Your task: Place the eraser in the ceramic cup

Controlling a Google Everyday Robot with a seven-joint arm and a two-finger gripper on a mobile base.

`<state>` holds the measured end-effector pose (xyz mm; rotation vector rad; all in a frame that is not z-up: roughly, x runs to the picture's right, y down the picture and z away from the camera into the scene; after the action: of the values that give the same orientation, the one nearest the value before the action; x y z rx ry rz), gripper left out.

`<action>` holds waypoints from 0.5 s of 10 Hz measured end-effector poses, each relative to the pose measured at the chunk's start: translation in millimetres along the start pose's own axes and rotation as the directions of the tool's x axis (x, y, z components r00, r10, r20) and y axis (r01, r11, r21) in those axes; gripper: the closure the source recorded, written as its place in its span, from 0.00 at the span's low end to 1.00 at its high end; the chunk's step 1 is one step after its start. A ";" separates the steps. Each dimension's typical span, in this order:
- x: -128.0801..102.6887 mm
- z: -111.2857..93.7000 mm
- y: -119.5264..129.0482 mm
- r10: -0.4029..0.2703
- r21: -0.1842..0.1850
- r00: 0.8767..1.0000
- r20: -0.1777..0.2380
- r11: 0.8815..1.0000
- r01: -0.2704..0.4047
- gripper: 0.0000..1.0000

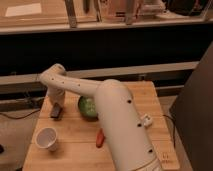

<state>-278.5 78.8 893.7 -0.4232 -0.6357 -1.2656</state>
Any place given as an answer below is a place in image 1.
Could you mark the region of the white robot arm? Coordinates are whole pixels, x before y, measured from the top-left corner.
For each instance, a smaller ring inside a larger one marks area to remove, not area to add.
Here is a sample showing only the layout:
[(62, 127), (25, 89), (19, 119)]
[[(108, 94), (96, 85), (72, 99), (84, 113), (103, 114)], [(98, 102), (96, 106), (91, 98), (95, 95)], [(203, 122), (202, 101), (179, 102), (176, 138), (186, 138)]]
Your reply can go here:
[(68, 77), (61, 64), (39, 76), (52, 102), (70, 91), (92, 98), (116, 171), (163, 171), (136, 109), (130, 89), (115, 79), (95, 81)]

